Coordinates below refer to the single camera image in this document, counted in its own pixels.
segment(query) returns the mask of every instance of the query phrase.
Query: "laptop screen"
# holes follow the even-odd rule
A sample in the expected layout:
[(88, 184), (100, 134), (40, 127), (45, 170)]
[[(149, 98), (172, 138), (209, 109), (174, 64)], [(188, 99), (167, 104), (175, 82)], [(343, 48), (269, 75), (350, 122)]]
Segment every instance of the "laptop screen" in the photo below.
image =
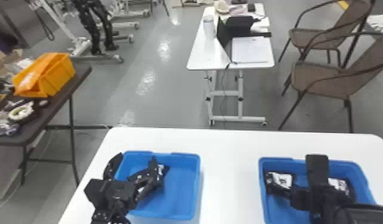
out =
[(222, 45), (223, 49), (226, 48), (226, 45), (230, 42), (232, 39), (229, 33), (229, 29), (226, 27), (225, 23), (220, 19), (217, 23), (217, 34), (216, 34), (217, 40)]

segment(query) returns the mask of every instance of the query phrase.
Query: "cardboard box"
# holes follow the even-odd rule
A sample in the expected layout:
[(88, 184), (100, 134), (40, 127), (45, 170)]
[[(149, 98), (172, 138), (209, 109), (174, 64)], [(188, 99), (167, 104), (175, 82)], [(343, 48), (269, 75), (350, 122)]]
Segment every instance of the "cardboard box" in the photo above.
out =
[(12, 53), (5, 55), (0, 51), (0, 76), (5, 75), (9, 70), (5, 68), (5, 64), (19, 61), (21, 58), (21, 51), (13, 51)]

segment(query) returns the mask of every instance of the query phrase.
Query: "table caster wheel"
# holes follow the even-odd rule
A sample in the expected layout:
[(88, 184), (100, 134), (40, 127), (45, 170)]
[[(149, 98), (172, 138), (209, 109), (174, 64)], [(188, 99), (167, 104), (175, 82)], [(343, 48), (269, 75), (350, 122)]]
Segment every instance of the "table caster wheel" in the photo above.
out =
[(134, 36), (133, 35), (129, 35), (129, 43), (134, 43)]
[(120, 64), (124, 62), (124, 59), (120, 55), (115, 55), (114, 58), (119, 62)]
[(150, 16), (150, 12), (143, 12), (143, 13), (142, 13), (142, 16), (144, 16), (145, 18), (147, 18), (147, 17)]

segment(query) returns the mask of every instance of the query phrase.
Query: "white folding table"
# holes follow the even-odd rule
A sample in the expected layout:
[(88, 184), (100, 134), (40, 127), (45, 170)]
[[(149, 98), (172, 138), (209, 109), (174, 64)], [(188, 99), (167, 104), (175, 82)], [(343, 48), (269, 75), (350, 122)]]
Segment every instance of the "white folding table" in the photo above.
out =
[[(265, 15), (263, 4), (255, 4), (255, 14)], [(275, 65), (273, 59), (272, 44), (270, 43), (270, 38), (265, 38), (267, 42), (266, 47), (263, 52), (268, 52), (267, 62), (265, 63), (238, 63), (232, 64), (231, 59), (227, 55), (226, 51), (223, 49), (217, 38), (209, 40), (206, 38), (204, 33), (204, 21), (203, 17), (205, 15), (214, 16), (214, 25), (217, 26), (219, 19), (218, 14), (216, 13), (215, 7), (207, 7), (204, 10), (203, 16), (201, 17), (200, 26), (195, 36), (194, 45), (192, 46), (190, 56), (188, 58), (187, 69), (188, 70), (203, 70), (205, 71), (205, 79), (207, 80), (206, 88), (206, 102), (208, 107), (208, 116), (210, 125), (214, 124), (215, 120), (220, 121), (230, 121), (230, 122), (258, 122), (266, 125), (265, 117), (249, 117), (242, 115), (242, 102), (243, 102), (243, 86), (244, 86), (244, 75), (243, 70), (246, 69), (265, 69), (270, 68)], [(253, 24), (251, 29), (256, 29), (261, 27), (261, 32), (267, 32), (269, 27), (269, 19), (266, 17), (260, 22)], [(237, 91), (225, 91), (215, 90), (216, 85), (216, 73), (219, 70), (226, 70), (226, 66), (229, 65), (229, 70), (238, 70), (238, 90)], [(213, 97), (215, 96), (232, 96), (236, 97), (238, 100), (238, 115), (237, 116), (215, 116), (213, 115)]]
[(375, 135), (115, 127), (104, 138), (59, 224), (91, 222), (94, 207), (83, 190), (90, 179), (102, 178), (113, 156), (127, 150), (201, 157), (200, 198), (194, 219), (177, 222), (128, 215), (132, 224), (264, 224), (259, 159), (304, 159), (312, 153), (357, 163), (374, 199), (383, 205), (383, 139)]

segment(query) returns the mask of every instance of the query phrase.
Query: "orange storage bin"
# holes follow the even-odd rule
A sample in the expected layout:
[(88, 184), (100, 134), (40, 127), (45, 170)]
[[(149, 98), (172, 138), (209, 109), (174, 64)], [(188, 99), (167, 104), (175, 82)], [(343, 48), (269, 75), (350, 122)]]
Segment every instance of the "orange storage bin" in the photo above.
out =
[(15, 95), (44, 98), (53, 96), (75, 73), (69, 54), (45, 53), (13, 77)]

